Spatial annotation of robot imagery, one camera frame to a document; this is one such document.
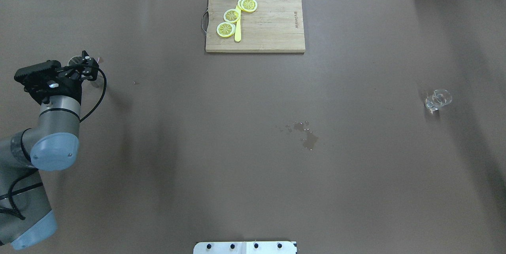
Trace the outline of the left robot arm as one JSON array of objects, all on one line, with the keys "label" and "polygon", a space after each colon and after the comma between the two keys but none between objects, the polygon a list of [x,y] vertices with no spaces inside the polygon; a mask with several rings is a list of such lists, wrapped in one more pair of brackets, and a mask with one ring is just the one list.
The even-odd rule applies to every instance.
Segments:
[{"label": "left robot arm", "polygon": [[76,162],[84,81],[104,76],[83,51],[68,65],[45,61],[20,68],[14,80],[40,106],[38,125],[1,140],[1,245],[21,250],[52,236],[54,211],[40,171],[62,171]]}]

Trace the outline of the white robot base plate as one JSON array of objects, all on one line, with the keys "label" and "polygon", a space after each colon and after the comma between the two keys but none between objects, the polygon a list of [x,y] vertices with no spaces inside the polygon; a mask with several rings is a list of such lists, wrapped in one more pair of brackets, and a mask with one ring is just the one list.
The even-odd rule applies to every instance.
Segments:
[{"label": "white robot base plate", "polygon": [[222,241],[200,242],[193,248],[194,254],[297,254],[298,247],[292,241]]}]

